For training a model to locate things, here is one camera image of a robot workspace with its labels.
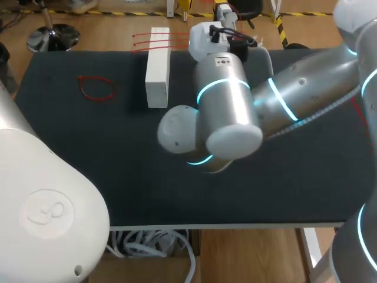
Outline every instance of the red zip tie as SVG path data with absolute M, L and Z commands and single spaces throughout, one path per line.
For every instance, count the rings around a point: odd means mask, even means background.
M 90 100 L 93 100 L 93 101 L 106 101 L 106 100 L 111 99 L 114 96 L 114 93 L 115 93 L 114 84 L 109 79 L 107 79 L 107 78 L 96 77 L 96 76 L 84 76 L 84 75 L 79 75 L 77 78 L 80 80 L 80 89 L 81 89 L 81 92 L 83 93 L 83 95 L 87 99 L 90 99 Z M 83 80 L 101 80 L 101 81 L 105 81 L 106 83 L 109 83 L 112 86 L 113 91 L 112 91 L 112 93 L 109 96 L 105 96 L 105 97 L 91 97 L 88 94 L 86 94 L 85 91 L 82 89 L 82 81 Z
M 131 50 L 130 53 L 153 50 L 153 49 L 160 49 L 160 48 L 168 48 L 168 47 L 170 47 L 170 48 L 187 48 L 189 46 L 188 45 L 169 45 L 169 46 L 159 46 L 159 47 L 152 47 L 152 48 L 142 48 L 142 49 L 137 49 L 137 50 Z
M 136 42 L 134 43 L 134 46 L 136 46 L 137 44 L 143 44 L 143 43 L 150 43 L 150 42 L 163 42 L 163 41 L 188 41 L 189 39 L 188 38 L 178 38 L 176 40 L 152 40 L 152 41 L 140 41 L 140 42 Z
M 358 101 L 356 100 L 356 98 L 352 97 L 351 101 L 352 101 L 353 109 L 354 109 L 355 113 L 363 121 L 364 135 L 368 139 L 369 145 L 371 146 L 371 152 L 373 153 L 373 145 L 372 145 L 372 142 L 371 142 L 371 135 L 369 134 L 369 130 L 368 130 L 368 122 L 366 121 L 366 118 L 363 114 L 363 111 L 361 110 L 361 107 L 360 107 Z
M 188 35 L 188 32 L 148 32 L 145 34 L 133 34 L 132 37 L 136 37 L 138 35 L 149 35 L 149 34 L 173 34 L 173 35 Z

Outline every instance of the white rectangular block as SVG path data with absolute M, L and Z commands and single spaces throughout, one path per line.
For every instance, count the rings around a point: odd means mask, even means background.
M 170 72 L 169 28 L 152 28 L 145 89 L 149 108 L 167 108 Z

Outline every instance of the table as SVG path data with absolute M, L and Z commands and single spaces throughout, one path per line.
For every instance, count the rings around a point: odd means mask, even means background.
M 313 52 L 270 54 L 277 73 Z M 252 87 L 268 78 L 262 54 L 251 51 L 244 65 Z M 112 229 L 333 226 L 368 198 L 374 162 L 352 103 L 209 175 L 158 145 L 167 109 L 147 108 L 146 63 L 147 53 L 36 53 L 16 98 L 37 135 L 96 185 Z M 187 52 L 172 52 L 169 107 L 195 105 L 194 66 Z M 107 77 L 114 99 L 87 100 L 78 75 Z M 95 93 L 108 85 L 87 87 Z

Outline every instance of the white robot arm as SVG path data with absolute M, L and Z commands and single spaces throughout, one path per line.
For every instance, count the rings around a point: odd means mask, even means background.
M 110 221 L 95 186 L 54 154 L 0 88 L 0 282 L 81 282 Z

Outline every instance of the yellow and black tape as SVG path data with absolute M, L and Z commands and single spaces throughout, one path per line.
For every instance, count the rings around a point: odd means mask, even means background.
M 288 45 L 288 40 L 283 28 L 282 16 L 278 16 L 278 18 L 276 19 L 276 26 L 277 30 L 279 31 L 280 41 L 282 42 L 283 48 L 286 48 Z
M 322 13 L 322 12 L 291 12 L 291 13 L 280 13 L 280 16 L 294 16 L 294 17 L 303 17 L 303 16 L 314 16 L 314 17 L 325 17 L 332 16 L 332 13 Z
M 66 10 L 48 10 L 50 14 L 68 14 L 68 15 L 76 15 L 71 11 Z M 3 13 L 25 13 L 25 14 L 40 14 L 40 10 L 23 10 L 23 9 L 15 9 L 15 10 L 1 10 Z M 103 11 L 87 11 L 86 15 L 114 15 L 114 16 L 126 16 L 126 17 L 134 17 L 134 16 L 150 16 L 150 17 L 166 17 L 166 13 L 164 12 L 152 12 L 152 13 L 142 13 L 142 12 L 103 12 Z M 180 13 L 174 13 L 174 16 L 182 16 Z M 207 13 L 192 13 L 188 14 L 188 17 L 192 18 L 212 18 L 213 14 Z
M 3 9 L 0 10 L 2 13 L 25 13 L 25 14 L 40 14 L 40 10 L 25 10 L 25 9 Z M 66 10 L 53 10 L 49 9 L 51 14 L 68 14 L 68 15 L 76 15 L 71 11 Z M 143 13 L 143 12 L 106 12 L 106 11 L 87 11 L 85 14 L 87 15 L 114 15 L 114 16 L 150 16 L 150 17 L 165 17 L 166 13 L 164 12 L 152 12 L 152 13 Z M 174 16 L 182 16 L 181 13 L 174 13 Z M 261 13 L 259 16 L 261 17 L 273 17 L 271 14 Z M 279 16 L 294 16 L 294 17 L 303 17 L 303 16 L 332 16 L 332 13 L 323 13 L 323 12 L 290 12 L 290 13 L 280 13 Z M 213 14 L 211 13 L 192 13 L 188 14 L 190 18 L 212 18 Z

